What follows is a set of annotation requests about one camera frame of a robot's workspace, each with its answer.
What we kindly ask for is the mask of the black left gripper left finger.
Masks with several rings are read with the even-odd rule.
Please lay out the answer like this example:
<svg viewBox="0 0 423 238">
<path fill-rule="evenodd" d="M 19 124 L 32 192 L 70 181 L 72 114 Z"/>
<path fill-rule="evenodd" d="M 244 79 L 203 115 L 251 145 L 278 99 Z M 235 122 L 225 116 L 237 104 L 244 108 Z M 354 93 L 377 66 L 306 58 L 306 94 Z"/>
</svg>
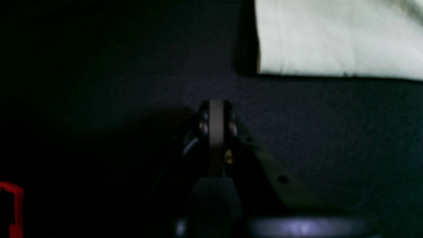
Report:
<svg viewBox="0 0 423 238">
<path fill-rule="evenodd" d="M 155 181 L 155 214 L 182 217 L 200 177 L 209 174 L 211 119 L 216 101 L 203 101 L 174 137 Z"/>
</svg>

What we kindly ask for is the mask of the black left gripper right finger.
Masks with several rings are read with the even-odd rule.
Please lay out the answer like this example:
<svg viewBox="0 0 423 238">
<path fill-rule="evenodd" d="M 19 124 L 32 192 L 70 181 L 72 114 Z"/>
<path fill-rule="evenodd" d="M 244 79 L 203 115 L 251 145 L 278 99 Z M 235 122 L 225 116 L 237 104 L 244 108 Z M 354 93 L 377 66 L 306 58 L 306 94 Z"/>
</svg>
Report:
<svg viewBox="0 0 423 238">
<path fill-rule="evenodd" d="M 234 181 L 248 217 L 323 214 L 324 202 L 255 140 L 233 105 L 222 101 L 224 148 L 231 151 L 226 174 Z"/>
</svg>

